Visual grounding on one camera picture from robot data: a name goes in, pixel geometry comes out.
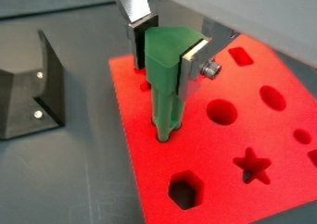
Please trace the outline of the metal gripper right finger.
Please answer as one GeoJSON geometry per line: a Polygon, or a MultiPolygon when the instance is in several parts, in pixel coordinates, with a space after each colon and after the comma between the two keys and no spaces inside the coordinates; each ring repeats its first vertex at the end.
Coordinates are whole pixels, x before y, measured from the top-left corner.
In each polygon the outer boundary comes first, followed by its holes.
{"type": "Polygon", "coordinates": [[[197,91],[201,77],[213,80],[221,66],[213,62],[215,55],[225,48],[239,33],[211,19],[201,24],[203,38],[184,51],[179,62],[176,95],[185,101],[197,91]]]}

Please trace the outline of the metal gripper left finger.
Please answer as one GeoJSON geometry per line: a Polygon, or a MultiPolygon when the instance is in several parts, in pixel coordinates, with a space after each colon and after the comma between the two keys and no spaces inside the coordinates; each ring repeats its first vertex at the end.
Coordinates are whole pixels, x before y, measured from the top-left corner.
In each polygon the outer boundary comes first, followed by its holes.
{"type": "Polygon", "coordinates": [[[126,39],[130,42],[134,68],[144,68],[144,32],[159,25],[159,16],[151,12],[147,0],[114,0],[125,20],[126,39]]]}

